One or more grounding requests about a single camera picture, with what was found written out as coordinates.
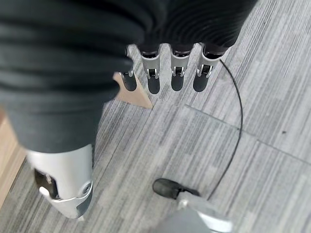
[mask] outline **black rubber fingertip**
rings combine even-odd
[[[200,77],[196,74],[193,81],[193,89],[196,92],[202,92],[207,86],[208,78],[205,74],[202,74]]]
[[[182,186],[175,181],[160,178],[154,182],[154,184],[152,185],[152,189],[160,196],[170,199],[176,199],[180,190],[182,189]]]
[[[174,91],[180,91],[184,85],[184,76],[181,77],[180,74],[176,74],[176,76],[172,75],[171,86]]]
[[[160,91],[160,79],[151,77],[148,79],[148,89],[151,94],[157,94]]]
[[[132,77],[130,77],[128,74],[124,74],[124,79],[123,83],[124,86],[126,88],[126,90],[128,91],[135,91],[137,88],[137,83],[136,83],[136,79],[135,79],[135,75],[133,74]]]

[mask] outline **robotic finger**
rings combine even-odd
[[[207,86],[208,79],[227,48],[201,43],[198,67],[193,81],[193,89],[202,92]]]
[[[126,54],[129,56],[129,49],[126,48]],[[128,72],[120,72],[123,84],[128,91],[135,91],[137,88],[135,74],[133,72],[133,67]]]
[[[172,89],[180,91],[184,84],[184,76],[188,67],[191,45],[170,45],[171,47],[171,69],[172,69]]]
[[[160,45],[140,45],[138,48],[148,79],[148,89],[150,93],[157,94],[160,91]]]

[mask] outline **black cable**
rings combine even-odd
[[[230,77],[231,77],[231,80],[232,80],[232,82],[233,82],[233,84],[234,84],[234,87],[235,87],[235,89],[236,89],[236,91],[237,91],[238,98],[239,98],[239,103],[240,103],[241,125],[240,125],[240,131],[239,131],[239,138],[238,138],[238,141],[237,141],[237,143],[236,143],[236,145],[235,145],[235,148],[234,148],[234,150],[233,150],[233,153],[232,153],[232,155],[231,155],[231,158],[230,158],[230,160],[229,160],[229,163],[227,164],[227,166],[226,166],[226,168],[225,168],[225,171],[223,172],[222,176],[221,176],[220,179],[218,180],[218,182],[217,182],[215,188],[212,190],[212,192],[210,193],[210,195],[209,195],[209,197],[208,197],[207,200],[210,200],[210,198],[214,195],[214,193],[215,193],[216,189],[218,188],[219,184],[221,183],[221,181],[223,180],[224,176],[225,176],[226,173],[228,172],[229,167],[230,167],[230,165],[231,165],[231,163],[232,163],[232,160],[233,160],[233,158],[234,158],[234,156],[235,156],[235,153],[237,152],[237,149],[238,149],[238,146],[239,146],[241,137],[242,137],[242,131],[243,131],[243,105],[242,105],[242,100],[241,100],[241,96],[240,96],[240,91],[239,91],[238,85],[237,85],[237,83],[236,83],[236,81],[235,81],[235,79],[234,79],[234,76],[232,75],[230,69],[227,67],[227,65],[226,65],[222,60],[220,60],[220,62],[223,64],[223,66],[224,66],[224,67],[226,68],[226,70],[228,71],[228,73],[229,73],[229,75],[230,75]]]

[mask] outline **robotic arm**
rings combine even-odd
[[[193,88],[203,91],[256,1],[0,0],[0,104],[27,149],[40,193],[66,217],[87,210],[102,106],[119,91],[113,73],[135,89],[128,45],[138,46],[155,94],[160,44],[171,46],[178,91],[192,46],[201,43]]]

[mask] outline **gray carpet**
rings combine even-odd
[[[245,130],[211,202],[237,233],[311,232],[311,2],[260,0],[225,62],[236,75]],[[238,138],[234,86],[219,64],[208,88],[192,89],[200,48],[184,88],[170,87],[163,46],[161,91],[153,110],[112,101],[104,107],[85,222],[69,220],[39,196],[24,163],[0,211],[2,233],[147,233],[176,209],[152,192],[166,177],[207,197]],[[146,87],[138,51],[134,71]]]

